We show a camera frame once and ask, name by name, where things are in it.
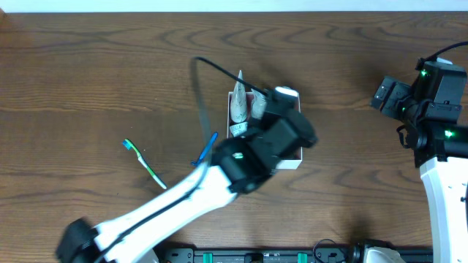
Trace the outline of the blue disposable razor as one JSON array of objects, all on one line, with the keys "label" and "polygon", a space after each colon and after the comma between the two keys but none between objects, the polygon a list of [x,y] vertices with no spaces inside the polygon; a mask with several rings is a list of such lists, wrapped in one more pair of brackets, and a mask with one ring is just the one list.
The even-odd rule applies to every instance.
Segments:
[{"label": "blue disposable razor", "polygon": [[211,138],[210,140],[208,141],[208,143],[205,145],[205,147],[203,148],[203,150],[200,152],[200,155],[198,156],[198,158],[196,160],[191,160],[190,164],[193,166],[193,167],[197,167],[199,164],[201,164],[203,162],[203,160],[205,159],[205,157],[208,155],[210,149],[213,147],[214,143],[216,142],[216,139],[217,137],[219,136],[219,133],[217,131],[215,131],[212,135],[211,135]]}]

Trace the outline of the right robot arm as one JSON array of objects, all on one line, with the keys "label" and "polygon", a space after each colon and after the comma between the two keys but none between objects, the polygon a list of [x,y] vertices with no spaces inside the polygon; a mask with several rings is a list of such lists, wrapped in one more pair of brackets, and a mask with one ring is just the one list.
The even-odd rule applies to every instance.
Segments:
[{"label": "right robot arm", "polygon": [[433,260],[467,261],[467,128],[458,124],[466,70],[422,58],[411,85],[384,77],[371,106],[401,122],[399,141],[412,150],[429,204]]}]

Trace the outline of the white lotion tube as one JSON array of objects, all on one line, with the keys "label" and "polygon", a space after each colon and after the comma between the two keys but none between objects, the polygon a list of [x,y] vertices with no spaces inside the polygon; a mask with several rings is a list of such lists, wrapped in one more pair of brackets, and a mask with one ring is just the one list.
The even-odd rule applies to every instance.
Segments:
[{"label": "white lotion tube", "polygon": [[235,84],[230,100],[230,118],[234,123],[242,123],[247,119],[245,85],[239,81]]}]

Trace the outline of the green blue toothbrush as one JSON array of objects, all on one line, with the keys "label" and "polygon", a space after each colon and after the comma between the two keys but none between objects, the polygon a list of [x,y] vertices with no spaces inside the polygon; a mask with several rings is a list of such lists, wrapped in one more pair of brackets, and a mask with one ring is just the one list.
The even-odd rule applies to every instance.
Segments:
[{"label": "green blue toothbrush", "polygon": [[164,190],[167,189],[167,185],[163,182],[163,180],[158,176],[158,174],[155,173],[155,171],[148,165],[146,160],[143,158],[142,153],[140,150],[135,146],[135,144],[129,140],[129,139],[124,139],[122,142],[123,146],[127,150],[133,150],[136,154],[137,160],[140,162],[140,164],[148,171],[149,175],[155,180],[155,182]]}]

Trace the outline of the green white wipes packet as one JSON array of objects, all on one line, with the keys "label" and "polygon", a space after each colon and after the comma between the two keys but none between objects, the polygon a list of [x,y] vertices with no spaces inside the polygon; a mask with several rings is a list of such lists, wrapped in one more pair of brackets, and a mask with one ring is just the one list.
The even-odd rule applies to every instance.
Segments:
[{"label": "green white wipes packet", "polygon": [[238,137],[244,132],[246,132],[247,128],[248,128],[248,123],[245,121],[245,122],[237,123],[237,124],[230,126],[229,130],[233,137]]}]

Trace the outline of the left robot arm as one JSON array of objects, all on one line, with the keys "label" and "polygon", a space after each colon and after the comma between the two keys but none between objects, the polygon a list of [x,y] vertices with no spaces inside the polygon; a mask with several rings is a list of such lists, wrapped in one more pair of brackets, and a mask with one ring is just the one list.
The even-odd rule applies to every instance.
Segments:
[{"label": "left robot arm", "polygon": [[196,218],[249,194],[275,173],[278,163],[317,141],[295,108],[266,110],[245,133],[219,143],[184,180],[118,218],[91,226],[73,221],[56,249],[60,262],[138,262]]}]

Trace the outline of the clear blue soap pump bottle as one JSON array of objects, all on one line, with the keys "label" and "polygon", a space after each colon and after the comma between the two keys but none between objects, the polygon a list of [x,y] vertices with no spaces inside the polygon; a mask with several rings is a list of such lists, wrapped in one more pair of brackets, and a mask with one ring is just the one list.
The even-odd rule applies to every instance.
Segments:
[{"label": "clear blue soap pump bottle", "polygon": [[265,96],[259,91],[252,90],[254,98],[251,103],[251,117],[261,119],[267,105]]}]

